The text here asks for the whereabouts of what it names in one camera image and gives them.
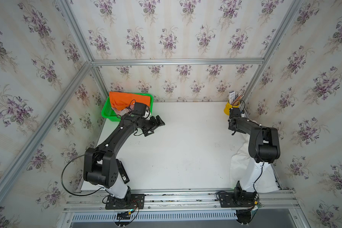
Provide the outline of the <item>white cloth garment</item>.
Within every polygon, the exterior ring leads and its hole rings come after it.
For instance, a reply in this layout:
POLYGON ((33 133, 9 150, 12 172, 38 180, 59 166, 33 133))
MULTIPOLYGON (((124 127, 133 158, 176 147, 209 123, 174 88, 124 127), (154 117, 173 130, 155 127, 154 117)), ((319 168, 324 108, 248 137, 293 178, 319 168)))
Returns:
POLYGON ((238 149, 237 153, 231 158, 230 180, 232 181, 232 184, 236 184, 237 181, 241 179, 243 172, 249 164, 249 155, 247 149, 249 135, 245 136, 245 140, 246 141, 238 149))

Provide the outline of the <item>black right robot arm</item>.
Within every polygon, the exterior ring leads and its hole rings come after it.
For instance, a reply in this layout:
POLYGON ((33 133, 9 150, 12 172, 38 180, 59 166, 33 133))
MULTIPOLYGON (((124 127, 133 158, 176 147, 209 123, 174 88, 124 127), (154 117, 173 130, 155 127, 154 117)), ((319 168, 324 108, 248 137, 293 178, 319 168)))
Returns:
POLYGON ((234 201, 256 200, 258 193, 275 192, 279 187, 271 165, 280 157, 278 130, 242 116, 239 108, 231 108, 229 130, 249 135, 249 164, 234 188, 234 201))

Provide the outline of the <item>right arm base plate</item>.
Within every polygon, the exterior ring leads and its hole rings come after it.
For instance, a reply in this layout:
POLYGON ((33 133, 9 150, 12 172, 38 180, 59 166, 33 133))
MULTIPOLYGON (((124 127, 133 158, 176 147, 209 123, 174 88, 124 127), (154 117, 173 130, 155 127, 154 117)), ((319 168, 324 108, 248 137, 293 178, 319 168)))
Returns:
POLYGON ((251 208, 258 202, 256 192, 226 192, 219 191, 216 193, 217 200, 222 208, 251 208))

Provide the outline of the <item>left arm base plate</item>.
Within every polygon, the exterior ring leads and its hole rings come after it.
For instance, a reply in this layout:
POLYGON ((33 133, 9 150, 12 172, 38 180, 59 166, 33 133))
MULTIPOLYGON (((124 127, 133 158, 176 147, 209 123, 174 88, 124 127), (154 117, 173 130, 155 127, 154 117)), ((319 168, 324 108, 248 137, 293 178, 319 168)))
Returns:
POLYGON ((128 194, 124 199, 109 195, 105 201, 106 210, 143 209, 145 194, 128 194))

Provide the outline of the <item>pink shark print shorts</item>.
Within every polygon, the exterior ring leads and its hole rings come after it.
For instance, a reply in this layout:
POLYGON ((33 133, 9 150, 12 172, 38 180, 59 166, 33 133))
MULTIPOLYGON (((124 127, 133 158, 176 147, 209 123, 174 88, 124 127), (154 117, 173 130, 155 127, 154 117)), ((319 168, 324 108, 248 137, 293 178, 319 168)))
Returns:
POLYGON ((116 116, 117 115, 123 116, 125 114, 128 114, 128 113, 132 112, 132 109, 129 108, 129 107, 125 108, 123 110, 118 110, 118 109, 112 107, 112 110, 115 112, 116 116))

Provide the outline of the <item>orange shorts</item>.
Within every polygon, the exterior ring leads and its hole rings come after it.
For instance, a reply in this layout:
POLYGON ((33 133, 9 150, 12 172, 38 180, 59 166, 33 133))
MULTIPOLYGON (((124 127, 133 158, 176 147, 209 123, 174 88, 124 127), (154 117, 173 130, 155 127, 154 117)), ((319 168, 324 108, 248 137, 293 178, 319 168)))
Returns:
POLYGON ((118 110, 123 110, 134 105, 136 102, 148 106, 151 105, 151 98, 149 96, 123 92, 110 92, 109 101, 111 103, 111 107, 118 110))

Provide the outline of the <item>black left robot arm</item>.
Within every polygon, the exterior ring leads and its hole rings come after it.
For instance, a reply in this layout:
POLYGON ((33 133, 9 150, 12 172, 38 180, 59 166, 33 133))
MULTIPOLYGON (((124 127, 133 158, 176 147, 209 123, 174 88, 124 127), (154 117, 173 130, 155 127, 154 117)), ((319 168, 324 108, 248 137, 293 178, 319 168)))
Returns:
POLYGON ((135 102, 127 113, 117 118, 120 119, 115 130, 96 148, 89 147, 83 155, 70 160, 62 170, 63 178, 66 168, 81 157, 84 158, 83 179, 105 190, 109 196, 117 201, 129 204, 131 201, 131 189, 127 186, 117 164, 117 154, 126 140, 139 129, 145 137, 154 134, 154 131, 165 122, 160 116, 150 116, 150 107, 146 104, 135 102))

